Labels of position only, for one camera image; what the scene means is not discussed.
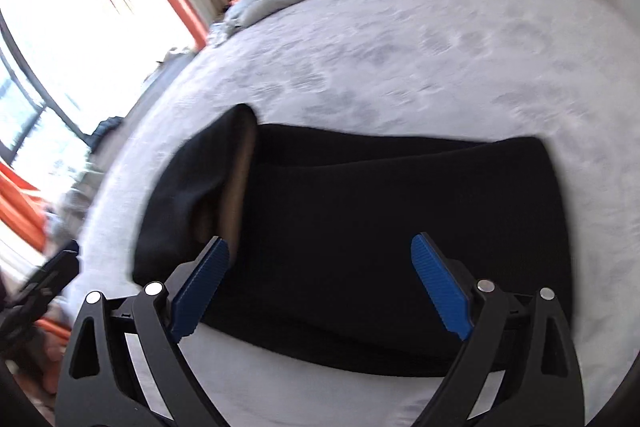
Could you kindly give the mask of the black pants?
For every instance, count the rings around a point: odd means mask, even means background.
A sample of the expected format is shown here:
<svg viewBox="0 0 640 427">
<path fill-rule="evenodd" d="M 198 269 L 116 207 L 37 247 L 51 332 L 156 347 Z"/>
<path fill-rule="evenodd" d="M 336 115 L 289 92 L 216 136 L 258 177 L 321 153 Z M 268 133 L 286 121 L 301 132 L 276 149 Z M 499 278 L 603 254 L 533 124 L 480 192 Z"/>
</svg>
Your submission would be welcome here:
<svg viewBox="0 0 640 427">
<path fill-rule="evenodd" d="M 447 373 L 461 343 L 411 262 L 426 233 L 504 291 L 549 287 L 574 312 L 570 233 L 541 139 L 474 142 L 259 124 L 234 106 L 177 150 L 156 182 L 132 257 L 163 281 L 213 237 L 230 268 L 204 322 L 334 369 Z"/>
</svg>

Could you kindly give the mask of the white drawer cabinet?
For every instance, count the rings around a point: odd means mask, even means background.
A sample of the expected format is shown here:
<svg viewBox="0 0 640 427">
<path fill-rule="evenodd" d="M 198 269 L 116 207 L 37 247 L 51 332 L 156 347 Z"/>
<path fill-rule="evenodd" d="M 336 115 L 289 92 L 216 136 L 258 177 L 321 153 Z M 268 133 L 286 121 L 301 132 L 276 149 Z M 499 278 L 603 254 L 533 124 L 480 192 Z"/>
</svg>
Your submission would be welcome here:
<svg viewBox="0 0 640 427">
<path fill-rule="evenodd" d="M 165 60 L 144 80 L 142 95 L 132 109 L 117 127 L 105 133 L 98 147 L 89 154 L 85 169 L 76 176 L 72 186 L 53 204 L 52 212 L 48 214 L 46 257 L 51 257 L 71 239 L 77 239 L 104 176 L 130 135 L 194 57 L 194 52 L 167 54 Z"/>
</svg>

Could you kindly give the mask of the dark blue folded clothes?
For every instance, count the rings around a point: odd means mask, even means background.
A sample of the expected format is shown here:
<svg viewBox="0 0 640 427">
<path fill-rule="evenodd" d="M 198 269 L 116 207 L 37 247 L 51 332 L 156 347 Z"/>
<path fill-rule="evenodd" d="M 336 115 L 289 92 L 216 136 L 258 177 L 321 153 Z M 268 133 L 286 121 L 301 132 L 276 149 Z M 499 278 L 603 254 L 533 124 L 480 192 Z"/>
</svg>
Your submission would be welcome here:
<svg viewBox="0 0 640 427">
<path fill-rule="evenodd" d="M 124 121 L 124 118 L 119 116 L 114 116 L 102 120 L 97 126 L 96 129 L 91 134 L 86 136 L 86 143 L 89 147 L 91 153 L 96 153 L 99 150 L 99 147 L 103 140 L 109 135 L 111 132 L 115 131 Z"/>
</svg>

